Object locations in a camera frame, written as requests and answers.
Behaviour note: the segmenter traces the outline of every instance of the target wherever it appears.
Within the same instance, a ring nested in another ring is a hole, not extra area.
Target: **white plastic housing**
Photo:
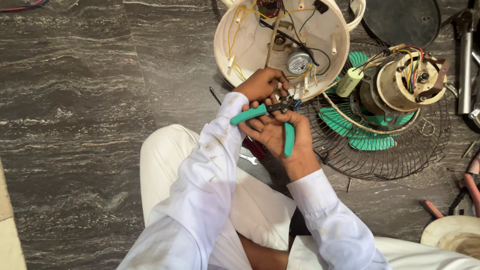
[[[311,16],[312,11],[307,9],[313,7],[313,2],[314,0],[304,0],[305,9],[291,13],[297,30],[299,30],[302,24]],[[295,86],[297,92],[295,95],[296,98],[303,96],[303,99],[306,99],[312,95],[316,95],[315,93],[330,85],[342,70],[347,59],[350,44],[347,23],[335,1],[323,0],[323,2],[329,6],[329,10],[324,14],[315,12],[299,34],[301,35],[301,39],[306,41],[307,47],[325,51],[330,57],[331,65],[328,72],[325,73],[325,77],[317,77],[317,84],[315,84],[313,77],[309,78],[309,92],[305,95],[303,93],[305,88],[303,78],[291,79],[290,86],[291,89]],[[225,78],[234,86],[238,86],[243,80],[241,76],[235,72],[235,69],[228,68],[230,61],[228,57],[228,29],[233,19],[234,23],[230,31],[231,45],[238,27],[235,23],[236,18],[233,18],[236,9],[239,5],[244,5],[246,8],[249,8],[252,3],[252,0],[235,1],[223,16],[215,33],[214,47],[217,65]],[[298,0],[284,1],[284,3],[288,11],[297,10],[299,6]],[[259,15],[251,12],[245,20],[240,22],[240,30],[232,48],[231,55],[235,55],[235,62],[241,67],[245,78],[250,77],[257,69],[264,67],[268,53],[268,43],[272,36],[272,30],[270,28],[260,27],[258,21]],[[266,21],[270,24],[274,22],[273,20]],[[282,18],[282,21],[290,22],[290,17],[287,15]],[[288,34],[292,37],[295,36],[293,31]],[[335,55],[332,54],[332,44],[336,47]],[[269,67],[280,69],[287,76],[291,75],[286,67],[288,53],[288,50],[272,51]],[[316,67],[317,74],[320,74],[327,68],[328,60],[325,55],[319,51],[314,50],[313,53],[315,59],[320,64],[320,66]]]

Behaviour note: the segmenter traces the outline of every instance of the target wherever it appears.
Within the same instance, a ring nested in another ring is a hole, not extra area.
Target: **small metal motor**
[[[296,76],[304,74],[311,63],[310,56],[300,48],[293,49],[287,56],[287,70]]]

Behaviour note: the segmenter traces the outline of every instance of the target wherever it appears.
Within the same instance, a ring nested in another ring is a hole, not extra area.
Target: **green plier handle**
[[[267,113],[267,109],[265,104],[260,104],[260,106],[258,106],[258,108],[256,109],[249,109],[244,112],[241,112],[237,116],[234,116],[232,119],[230,119],[230,124],[238,125],[241,122],[244,122],[253,117],[264,115],[266,113]],[[292,155],[293,144],[295,143],[295,128],[289,123],[285,123],[284,128],[285,128],[285,148],[283,149],[283,155],[288,158]]]

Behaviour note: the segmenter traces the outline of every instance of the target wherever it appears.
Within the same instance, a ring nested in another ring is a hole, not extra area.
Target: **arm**
[[[170,197],[154,206],[118,269],[207,269],[230,212],[243,139],[230,119],[279,87],[288,88],[283,73],[263,69],[226,95],[217,118],[200,133],[198,149],[180,165]]]
[[[266,105],[276,103],[265,100]],[[390,269],[387,260],[375,248],[373,234],[335,194],[312,148],[308,120],[292,111],[272,113],[275,119],[259,117],[249,121],[260,131],[242,123],[240,129],[264,143],[285,166],[292,183],[287,187],[302,212],[309,231],[319,247],[319,253],[329,269]],[[281,127],[288,122],[295,127],[295,144],[289,158],[282,155]]]

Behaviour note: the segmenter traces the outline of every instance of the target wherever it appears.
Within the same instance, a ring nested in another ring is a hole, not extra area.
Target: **red screwdriver handle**
[[[262,160],[267,155],[264,146],[248,136],[243,140],[243,146],[250,150],[258,160]]]

